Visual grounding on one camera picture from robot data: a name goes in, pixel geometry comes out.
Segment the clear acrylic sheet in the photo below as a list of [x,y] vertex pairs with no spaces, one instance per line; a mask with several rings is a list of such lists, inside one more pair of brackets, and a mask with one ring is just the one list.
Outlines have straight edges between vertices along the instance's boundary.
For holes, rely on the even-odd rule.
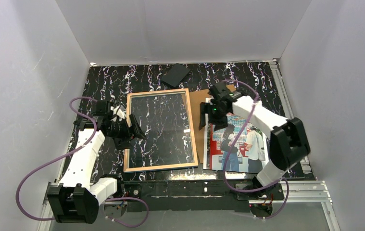
[[198,165],[188,89],[130,93],[126,111],[135,116],[146,139],[133,140],[124,151],[124,172]]

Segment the brown cardboard backing board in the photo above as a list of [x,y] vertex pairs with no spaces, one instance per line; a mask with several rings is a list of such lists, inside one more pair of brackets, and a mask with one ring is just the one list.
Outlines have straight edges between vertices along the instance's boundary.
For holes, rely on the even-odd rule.
[[193,91],[193,92],[189,93],[196,151],[197,151],[199,163],[201,163],[201,164],[204,163],[204,154],[205,154],[206,145],[204,144],[205,128],[202,128],[201,130],[199,130],[200,116],[201,116],[200,104],[202,102],[205,102],[206,98],[211,97],[211,95],[209,95],[208,92],[209,92],[209,90],[205,89],[205,90]]

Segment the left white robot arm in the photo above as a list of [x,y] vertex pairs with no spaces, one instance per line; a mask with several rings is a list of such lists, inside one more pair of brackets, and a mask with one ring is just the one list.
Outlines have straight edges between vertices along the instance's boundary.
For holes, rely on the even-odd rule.
[[69,166],[56,186],[47,190],[47,199],[58,223],[92,224],[99,207],[120,188],[119,177],[104,175],[91,184],[94,164],[106,138],[113,139],[118,150],[130,147],[135,139],[146,139],[136,117],[123,107],[99,100],[91,115],[76,122],[78,143]]

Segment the colour photo print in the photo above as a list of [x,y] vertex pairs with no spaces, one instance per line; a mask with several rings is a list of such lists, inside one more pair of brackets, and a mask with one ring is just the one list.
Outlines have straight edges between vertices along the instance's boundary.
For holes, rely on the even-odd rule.
[[215,130],[215,126],[206,123],[204,132],[204,164],[206,170],[220,171],[226,164],[226,171],[242,173],[259,173],[268,162],[266,135],[253,124],[248,123],[241,133],[229,157],[230,146],[236,138],[246,119],[229,113],[228,126]]

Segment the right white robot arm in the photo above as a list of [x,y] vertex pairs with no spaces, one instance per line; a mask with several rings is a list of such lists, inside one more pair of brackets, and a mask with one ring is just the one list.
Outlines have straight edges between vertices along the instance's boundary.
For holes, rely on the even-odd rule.
[[289,119],[275,114],[262,106],[258,95],[253,98],[238,90],[231,91],[224,81],[212,85],[208,93],[210,102],[200,103],[199,129],[207,124],[216,130],[227,128],[227,115],[234,114],[245,119],[238,135],[251,123],[270,141],[269,161],[252,180],[256,188],[243,190],[229,185],[230,189],[240,193],[264,191],[278,184],[286,171],[310,154],[305,128],[299,118]]

